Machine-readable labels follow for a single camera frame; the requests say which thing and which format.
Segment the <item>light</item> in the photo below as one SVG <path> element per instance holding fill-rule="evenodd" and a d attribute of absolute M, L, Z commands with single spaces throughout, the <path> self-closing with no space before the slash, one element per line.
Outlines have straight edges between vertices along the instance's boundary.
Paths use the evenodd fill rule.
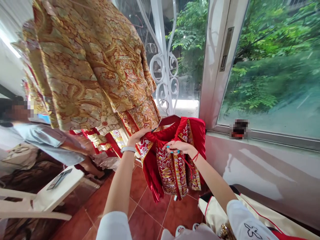
<path fill-rule="evenodd" d="M 4 42 L 4 44 L 11 50 L 11 52 L 16 55 L 17 58 L 21 58 L 20 54 L 11 46 L 10 40 L 7 35 L 0 29 L 0 38 Z"/>

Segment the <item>smartphone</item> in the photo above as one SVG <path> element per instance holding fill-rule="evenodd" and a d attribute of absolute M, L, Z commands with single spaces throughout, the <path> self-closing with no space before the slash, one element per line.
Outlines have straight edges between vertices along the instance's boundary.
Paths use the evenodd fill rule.
<path fill-rule="evenodd" d="M 57 187 L 57 186 L 61 183 L 61 181 L 64 179 L 64 177 L 65 177 L 66 175 L 68 175 L 69 173 L 71 173 L 71 171 L 72 171 L 72 168 L 69 169 L 69 170 L 67 170 L 67 171 L 64 171 L 64 172 L 60 173 L 60 174 L 53 180 L 53 182 L 50 184 L 50 186 L 47 188 L 47 190 L 50 190 L 50 189 L 53 189 L 53 188 Z"/>

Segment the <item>hand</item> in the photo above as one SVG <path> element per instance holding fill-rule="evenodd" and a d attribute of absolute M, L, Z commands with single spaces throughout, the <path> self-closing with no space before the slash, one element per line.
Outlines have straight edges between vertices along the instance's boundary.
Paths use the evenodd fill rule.
<path fill-rule="evenodd" d="M 127 146 L 135 147 L 135 145 L 140 141 L 146 133 L 151 132 L 152 129 L 142 128 L 140 131 L 134 133 L 128 140 Z"/>
<path fill-rule="evenodd" d="M 194 146 L 189 143 L 181 142 L 181 141 L 171 141 L 163 146 L 162 150 L 167 149 L 168 153 L 173 152 L 174 155 L 180 154 L 190 154 L 193 150 L 195 150 Z"/>

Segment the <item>red floor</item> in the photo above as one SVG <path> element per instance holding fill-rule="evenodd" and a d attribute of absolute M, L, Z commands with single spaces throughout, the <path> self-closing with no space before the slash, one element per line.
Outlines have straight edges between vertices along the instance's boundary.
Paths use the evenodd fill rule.
<path fill-rule="evenodd" d="M 52 240 L 95 240 L 113 175 L 60 227 Z M 204 191 L 189 193 L 182 201 L 175 202 L 165 195 L 158 204 L 154 203 L 151 191 L 137 162 L 132 174 L 129 204 L 129 226 L 134 240 L 157 240 L 163 228 L 173 235 L 178 225 L 192 229 L 195 222 L 202 222 L 203 215 L 198 208 L 198 197 Z"/>

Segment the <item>ceiling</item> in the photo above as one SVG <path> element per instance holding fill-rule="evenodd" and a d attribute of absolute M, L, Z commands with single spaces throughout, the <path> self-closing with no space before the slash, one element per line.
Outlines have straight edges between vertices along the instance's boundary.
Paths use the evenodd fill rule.
<path fill-rule="evenodd" d="M 24 95 L 21 87 L 23 64 L 7 44 L 17 41 L 16 32 L 32 17 L 32 0 L 0 1 L 0 84 L 20 96 Z"/>

